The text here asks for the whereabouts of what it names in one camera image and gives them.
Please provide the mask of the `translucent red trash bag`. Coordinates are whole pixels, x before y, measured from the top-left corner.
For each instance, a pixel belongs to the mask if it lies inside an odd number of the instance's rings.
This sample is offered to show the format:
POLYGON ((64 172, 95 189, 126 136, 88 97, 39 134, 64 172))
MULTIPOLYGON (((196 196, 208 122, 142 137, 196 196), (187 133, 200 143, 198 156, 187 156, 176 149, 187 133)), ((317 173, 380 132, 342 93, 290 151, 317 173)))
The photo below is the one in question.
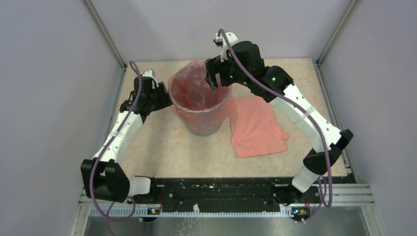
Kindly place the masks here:
POLYGON ((236 109, 232 88, 212 90, 205 78, 205 63, 195 60, 182 67, 168 82, 171 111, 192 127, 223 122, 236 109))

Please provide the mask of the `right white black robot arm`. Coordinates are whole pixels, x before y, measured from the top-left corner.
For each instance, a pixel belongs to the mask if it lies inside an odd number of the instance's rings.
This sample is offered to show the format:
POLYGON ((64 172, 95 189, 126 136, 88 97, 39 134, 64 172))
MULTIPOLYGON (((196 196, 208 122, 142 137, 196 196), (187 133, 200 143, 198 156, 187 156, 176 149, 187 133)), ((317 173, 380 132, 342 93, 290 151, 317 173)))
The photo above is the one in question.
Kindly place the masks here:
POLYGON ((292 179, 289 198, 301 203, 308 189, 338 160, 353 138, 349 129, 341 130, 326 120, 301 94, 293 78, 279 66, 266 66, 258 45, 241 41, 229 47, 215 39, 222 53, 205 61, 206 82, 212 90, 240 84, 252 94, 282 112, 305 135, 312 149, 292 179))

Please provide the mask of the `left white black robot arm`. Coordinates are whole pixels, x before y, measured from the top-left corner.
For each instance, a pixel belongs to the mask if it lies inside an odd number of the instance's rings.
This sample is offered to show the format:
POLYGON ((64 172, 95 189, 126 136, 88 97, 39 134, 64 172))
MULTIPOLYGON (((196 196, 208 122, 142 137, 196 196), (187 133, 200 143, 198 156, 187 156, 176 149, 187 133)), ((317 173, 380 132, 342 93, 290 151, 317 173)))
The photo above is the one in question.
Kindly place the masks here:
POLYGON ((134 89, 119 109, 112 131, 92 159, 81 164, 86 196, 97 200, 124 202, 127 197, 139 195, 145 203, 157 199, 158 191, 151 178, 128 178, 121 167, 138 129, 150 113, 171 106, 163 82, 157 82, 152 70, 134 79, 134 89))

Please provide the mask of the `grey plastic trash bin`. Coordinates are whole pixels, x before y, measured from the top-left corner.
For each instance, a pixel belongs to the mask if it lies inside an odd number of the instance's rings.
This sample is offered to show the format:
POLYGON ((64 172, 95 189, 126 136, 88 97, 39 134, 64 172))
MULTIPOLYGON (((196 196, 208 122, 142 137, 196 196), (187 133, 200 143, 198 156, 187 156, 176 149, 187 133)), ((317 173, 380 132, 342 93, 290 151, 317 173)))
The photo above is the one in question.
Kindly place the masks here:
POLYGON ((222 124, 223 122, 220 122, 215 125, 209 125, 209 126, 192 127, 190 124, 186 122, 184 123, 185 127, 191 134, 199 136, 199 137, 207 137, 207 136, 213 135, 221 128, 222 124))

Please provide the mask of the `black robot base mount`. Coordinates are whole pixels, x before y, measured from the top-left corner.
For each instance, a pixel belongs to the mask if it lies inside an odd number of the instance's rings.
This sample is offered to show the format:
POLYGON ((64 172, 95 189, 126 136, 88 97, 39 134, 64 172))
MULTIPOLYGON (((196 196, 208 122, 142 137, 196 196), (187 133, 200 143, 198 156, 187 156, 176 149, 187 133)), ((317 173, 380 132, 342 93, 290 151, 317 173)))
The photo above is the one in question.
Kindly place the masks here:
POLYGON ((337 184, 345 184, 342 177, 332 180, 332 186, 319 190, 318 182, 305 192, 292 186, 292 177, 209 177, 162 178, 152 177, 150 192, 135 195, 129 204, 156 204, 162 212, 191 212, 197 206, 204 213, 253 213, 280 211, 291 204, 318 204, 320 193, 325 202, 335 204, 337 184))

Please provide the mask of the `flat pink trash bag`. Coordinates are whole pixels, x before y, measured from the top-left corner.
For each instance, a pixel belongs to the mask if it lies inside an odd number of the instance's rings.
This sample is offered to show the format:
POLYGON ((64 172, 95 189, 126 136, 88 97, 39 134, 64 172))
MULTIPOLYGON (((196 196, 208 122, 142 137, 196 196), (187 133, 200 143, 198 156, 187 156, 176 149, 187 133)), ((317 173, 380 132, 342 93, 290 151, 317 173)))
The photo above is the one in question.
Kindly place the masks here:
POLYGON ((235 98, 230 115, 232 147, 239 158, 282 153, 290 134, 281 129, 274 108, 257 96, 235 98))

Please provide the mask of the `aluminium frame rail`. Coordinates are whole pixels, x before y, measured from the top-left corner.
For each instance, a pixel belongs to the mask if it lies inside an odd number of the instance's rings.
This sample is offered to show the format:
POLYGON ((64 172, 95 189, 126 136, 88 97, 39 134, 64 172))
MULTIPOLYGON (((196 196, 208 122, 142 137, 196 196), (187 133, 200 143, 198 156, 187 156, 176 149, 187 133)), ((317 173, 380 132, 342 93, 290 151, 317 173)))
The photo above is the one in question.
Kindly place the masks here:
MULTIPOLYGON (((109 206, 111 202, 97 200, 100 206, 109 206)), ((332 186, 332 206, 371 206, 375 200, 369 184, 333 184, 332 186)), ((83 189, 78 200, 79 206, 92 206, 92 200, 86 196, 83 189)))

